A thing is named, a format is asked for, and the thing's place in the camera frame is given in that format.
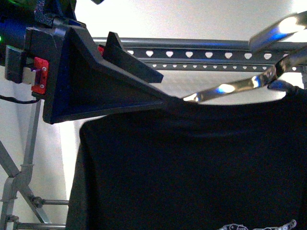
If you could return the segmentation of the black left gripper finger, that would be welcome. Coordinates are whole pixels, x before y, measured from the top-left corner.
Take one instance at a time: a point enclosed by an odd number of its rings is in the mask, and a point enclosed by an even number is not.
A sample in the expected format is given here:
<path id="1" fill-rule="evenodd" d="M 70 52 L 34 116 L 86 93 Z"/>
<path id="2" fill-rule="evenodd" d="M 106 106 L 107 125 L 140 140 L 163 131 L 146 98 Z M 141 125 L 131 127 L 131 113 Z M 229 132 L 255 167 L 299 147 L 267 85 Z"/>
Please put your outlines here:
<path id="1" fill-rule="evenodd" d="M 147 83 L 161 83 L 163 74 L 139 61 L 127 52 L 117 33 L 109 32 L 102 57 L 115 66 L 127 71 Z"/>

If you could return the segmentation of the black gripper red parts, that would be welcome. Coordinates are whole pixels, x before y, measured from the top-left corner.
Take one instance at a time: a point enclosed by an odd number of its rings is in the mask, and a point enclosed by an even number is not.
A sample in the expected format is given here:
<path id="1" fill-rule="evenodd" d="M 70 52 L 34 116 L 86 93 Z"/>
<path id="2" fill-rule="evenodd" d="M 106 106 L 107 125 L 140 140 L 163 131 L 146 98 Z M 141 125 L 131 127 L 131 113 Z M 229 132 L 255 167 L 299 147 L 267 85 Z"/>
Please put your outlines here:
<path id="1" fill-rule="evenodd" d="M 72 2 L 3 0 L 0 61 L 7 77 L 21 81 L 35 69 L 35 97 L 44 99 L 49 124 L 162 108 L 171 97 L 102 57 Z"/>

